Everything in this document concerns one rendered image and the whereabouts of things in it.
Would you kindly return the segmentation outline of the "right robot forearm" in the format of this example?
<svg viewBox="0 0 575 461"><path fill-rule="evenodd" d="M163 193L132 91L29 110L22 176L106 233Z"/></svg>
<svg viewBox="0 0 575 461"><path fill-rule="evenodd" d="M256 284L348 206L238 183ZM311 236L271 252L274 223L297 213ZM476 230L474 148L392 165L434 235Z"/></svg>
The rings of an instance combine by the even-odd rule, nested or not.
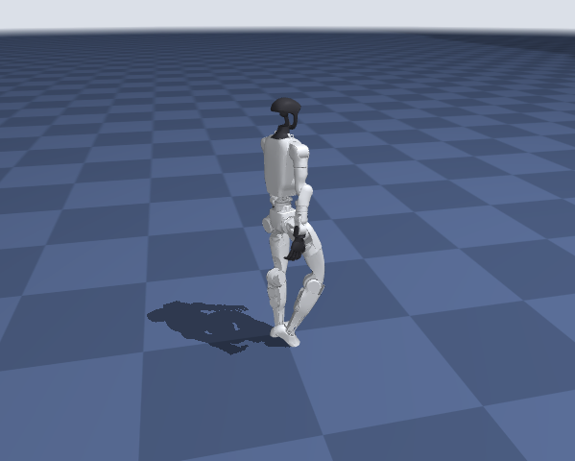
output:
<svg viewBox="0 0 575 461"><path fill-rule="evenodd" d="M305 235L307 232L307 214L312 193L312 187L305 185L301 188L299 198L295 201L296 216L294 218L294 222L295 226L299 227L299 235Z"/></svg>

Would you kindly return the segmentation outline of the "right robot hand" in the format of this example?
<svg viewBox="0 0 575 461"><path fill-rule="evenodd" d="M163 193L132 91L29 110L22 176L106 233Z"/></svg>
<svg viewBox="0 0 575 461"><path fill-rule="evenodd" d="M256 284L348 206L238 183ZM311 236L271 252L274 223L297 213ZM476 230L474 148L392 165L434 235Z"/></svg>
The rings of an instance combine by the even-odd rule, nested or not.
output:
<svg viewBox="0 0 575 461"><path fill-rule="evenodd" d="M295 240L292 243L291 246L291 251L288 254L287 257L284 257L287 260L296 260L296 259L300 259L301 257L301 253L305 252L305 241L302 238L305 238L305 235L299 235L299 227L295 226L294 227L294 233L293 236L295 237Z"/></svg>

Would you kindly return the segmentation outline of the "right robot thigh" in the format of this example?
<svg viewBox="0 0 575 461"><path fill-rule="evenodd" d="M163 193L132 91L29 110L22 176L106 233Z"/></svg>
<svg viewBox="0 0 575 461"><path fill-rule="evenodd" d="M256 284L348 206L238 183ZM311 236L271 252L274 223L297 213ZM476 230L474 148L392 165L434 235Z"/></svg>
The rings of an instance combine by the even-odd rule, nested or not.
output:
<svg viewBox="0 0 575 461"><path fill-rule="evenodd" d="M295 240L293 236L294 233L294 218L286 223L286 229L288 231L288 235L292 241ZM303 279L303 287L310 279L317 279L321 283L321 288L323 285L323 278L324 278L324 258L323 258L323 250L322 244L318 235L315 233L312 226L307 222L306 224L307 232L305 238L302 238L305 241L305 252L301 253L308 265L308 267L312 270L311 274L308 274Z"/></svg>

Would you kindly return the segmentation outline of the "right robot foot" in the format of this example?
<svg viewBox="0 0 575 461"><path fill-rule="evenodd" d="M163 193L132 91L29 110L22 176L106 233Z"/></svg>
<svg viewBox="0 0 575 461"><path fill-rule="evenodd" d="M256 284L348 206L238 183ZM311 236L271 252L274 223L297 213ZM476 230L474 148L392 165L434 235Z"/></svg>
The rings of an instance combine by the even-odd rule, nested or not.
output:
<svg viewBox="0 0 575 461"><path fill-rule="evenodd" d="M290 330L288 330L290 331ZM285 340L291 347L297 347L299 345L299 339L296 334L291 334L287 332L287 327L283 324L274 327L274 332L277 336Z"/></svg>

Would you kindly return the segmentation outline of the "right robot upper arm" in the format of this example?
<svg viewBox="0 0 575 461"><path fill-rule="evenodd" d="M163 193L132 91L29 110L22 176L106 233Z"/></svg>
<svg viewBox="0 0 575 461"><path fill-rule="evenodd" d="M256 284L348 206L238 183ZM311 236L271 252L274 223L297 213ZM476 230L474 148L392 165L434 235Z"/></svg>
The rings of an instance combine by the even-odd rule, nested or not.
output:
<svg viewBox="0 0 575 461"><path fill-rule="evenodd" d="M306 145L298 142L291 142L289 143L289 146L290 146L289 151L290 158L294 162L295 189L297 195L299 195L301 188L305 185L309 185L305 183L305 180L308 175L307 167L309 159L309 149Z"/></svg>

